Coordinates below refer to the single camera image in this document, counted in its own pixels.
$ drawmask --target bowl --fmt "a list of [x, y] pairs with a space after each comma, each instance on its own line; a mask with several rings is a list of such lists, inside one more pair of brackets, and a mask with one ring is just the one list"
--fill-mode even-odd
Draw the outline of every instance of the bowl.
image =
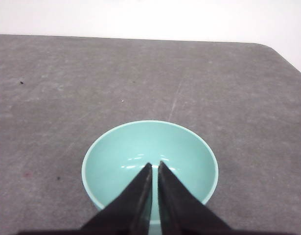
[[104, 133], [84, 157], [82, 181], [88, 196], [101, 210], [150, 162], [153, 203], [149, 233], [158, 234], [160, 161], [164, 161], [199, 201], [205, 204], [210, 199], [218, 181], [218, 165], [212, 150], [194, 132], [165, 121], [133, 121]]

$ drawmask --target white wall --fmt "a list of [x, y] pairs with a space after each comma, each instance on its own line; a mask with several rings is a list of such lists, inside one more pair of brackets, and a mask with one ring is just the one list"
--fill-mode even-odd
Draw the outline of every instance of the white wall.
[[0, 0], [0, 34], [254, 42], [301, 71], [301, 0]]

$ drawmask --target mint green bowl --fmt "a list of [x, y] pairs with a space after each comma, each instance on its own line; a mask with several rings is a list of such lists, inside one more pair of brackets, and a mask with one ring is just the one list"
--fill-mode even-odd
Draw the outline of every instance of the mint green bowl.
[[96, 207], [103, 209], [150, 162], [153, 166], [150, 231], [154, 231], [160, 224], [157, 189], [160, 161], [199, 201], [205, 204], [210, 199], [218, 181], [218, 165], [210, 147], [185, 127], [155, 120], [129, 122], [100, 136], [83, 160], [85, 190]]

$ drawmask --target table surface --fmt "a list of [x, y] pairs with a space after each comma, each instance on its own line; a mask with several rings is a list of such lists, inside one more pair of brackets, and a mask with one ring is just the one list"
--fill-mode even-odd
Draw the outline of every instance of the table surface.
[[230, 226], [301, 234], [301, 73], [270, 47], [0, 35], [0, 235], [87, 222], [87, 149], [141, 119], [210, 145]]

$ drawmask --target bowl rim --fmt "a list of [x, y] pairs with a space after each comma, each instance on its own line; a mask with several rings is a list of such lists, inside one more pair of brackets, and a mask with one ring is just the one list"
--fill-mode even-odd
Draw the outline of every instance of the bowl rim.
[[178, 125], [178, 124], [175, 124], [175, 123], [172, 123], [172, 122], [167, 122], [167, 121], [161, 121], [161, 120], [138, 120], [138, 121], [132, 121], [132, 122], [127, 122], [127, 123], [124, 123], [124, 124], [121, 124], [119, 126], [116, 126], [112, 129], [110, 129], [109, 131], [105, 132], [104, 134], [102, 134], [98, 139], [96, 139], [92, 144], [91, 146], [89, 147], [89, 149], [87, 150], [86, 154], [85, 154], [85, 157], [83, 159], [83, 163], [82, 163], [82, 170], [81, 170], [81, 175], [82, 175], [82, 182], [83, 182], [83, 185], [84, 185], [84, 188], [85, 188], [85, 191], [86, 193], [88, 194], [88, 196], [90, 197], [90, 199], [92, 200], [92, 202], [97, 206], [99, 207], [99, 209], [104, 209], [105, 206], [94, 196], [94, 194], [92, 193], [92, 191], [90, 190], [90, 187], [88, 186], [88, 183], [87, 183], [87, 179], [86, 179], [86, 174], [85, 174], [85, 167], [86, 167], [86, 164], [87, 164], [87, 160], [88, 160], [88, 157], [92, 151], [92, 149], [108, 134], [110, 134], [111, 132], [119, 129], [119, 128], [122, 128], [124, 126], [128, 126], [128, 125], [133, 125], [133, 124], [137, 124], [137, 123], [145, 123], [145, 122], [156, 122], [156, 123], [163, 123], [163, 124], [168, 124], [168, 125], [172, 125], [172, 126], [175, 126], [175, 127], [178, 127], [178, 128], [181, 128], [187, 132], [189, 132], [190, 134], [192, 134], [194, 137], [196, 137], [197, 139], [199, 139], [204, 145], [205, 147], [208, 149], [209, 153], [211, 154], [211, 157], [212, 157], [212, 160], [213, 160], [213, 163], [214, 163], [214, 170], [215, 170], [215, 177], [213, 179], [213, 184], [212, 184], [212, 187], [211, 187], [211, 190], [209, 191], [209, 193], [207, 194], [207, 196], [201, 201], [201, 203], [203, 204], [206, 204], [208, 202], [208, 200], [211, 198], [211, 196], [213, 195], [215, 189], [216, 189], [216, 186], [217, 186], [217, 183], [218, 183], [218, 177], [219, 177], [219, 169], [218, 169], [218, 162], [215, 158], [215, 155], [213, 153], [213, 151], [211, 150], [211, 148], [209, 147], [209, 145], [200, 137], [198, 136], [195, 132], [187, 129], [186, 127], [183, 127], [181, 125]]

